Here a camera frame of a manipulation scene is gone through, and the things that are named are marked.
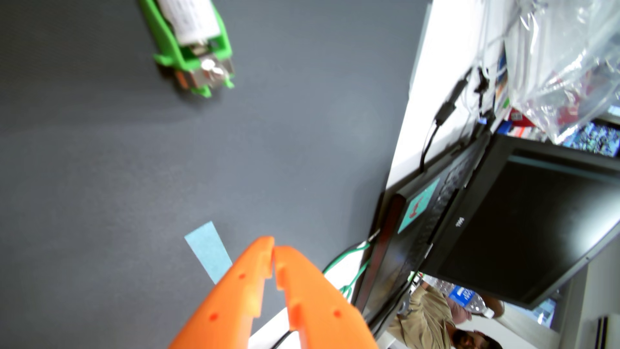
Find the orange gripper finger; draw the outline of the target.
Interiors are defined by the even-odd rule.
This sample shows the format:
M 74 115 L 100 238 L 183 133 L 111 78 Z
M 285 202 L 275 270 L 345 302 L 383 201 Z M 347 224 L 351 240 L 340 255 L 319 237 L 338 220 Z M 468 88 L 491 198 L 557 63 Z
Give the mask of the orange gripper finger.
M 272 277 L 273 237 L 259 237 L 197 307 L 169 348 L 247 348 Z
M 301 348 L 377 348 L 361 313 L 301 252 L 275 247 L 274 266 Z

